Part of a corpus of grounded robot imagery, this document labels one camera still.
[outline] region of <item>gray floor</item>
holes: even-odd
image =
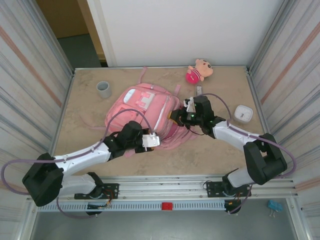
[[[296,240],[286,201],[270,217],[268,201],[249,200],[238,216],[224,211],[104,212],[70,219],[39,213],[31,240]]]
[[[59,38],[58,42],[74,69],[101,67],[89,34]]]

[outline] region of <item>white container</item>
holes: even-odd
[[[250,107],[239,105],[236,107],[236,110],[234,111],[233,116],[234,116],[234,119],[239,123],[247,124],[250,122],[253,114],[254,114],[254,111]]]

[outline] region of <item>red block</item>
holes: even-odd
[[[163,202],[162,203],[162,210],[163,211],[172,211],[174,208],[174,205],[172,202]]]

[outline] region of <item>backpack strap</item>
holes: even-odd
[[[181,85],[180,85],[180,84],[177,84],[177,85],[175,86],[173,95],[178,96],[178,93],[179,93],[179,91],[180,91],[180,88],[181,88]]]
[[[141,79],[142,79],[142,77],[145,75],[146,71],[147,71],[147,67],[144,66],[143,69],[142,69],[142,71],[141,71],[141,73],[140,73],[140,77],[139,77],[139,79],[138,79],[137,84],[140,84],[140,83],[141,83]]]

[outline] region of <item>doorway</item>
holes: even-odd
[[[87,0],[36,3],[73,69],[108,66]]]

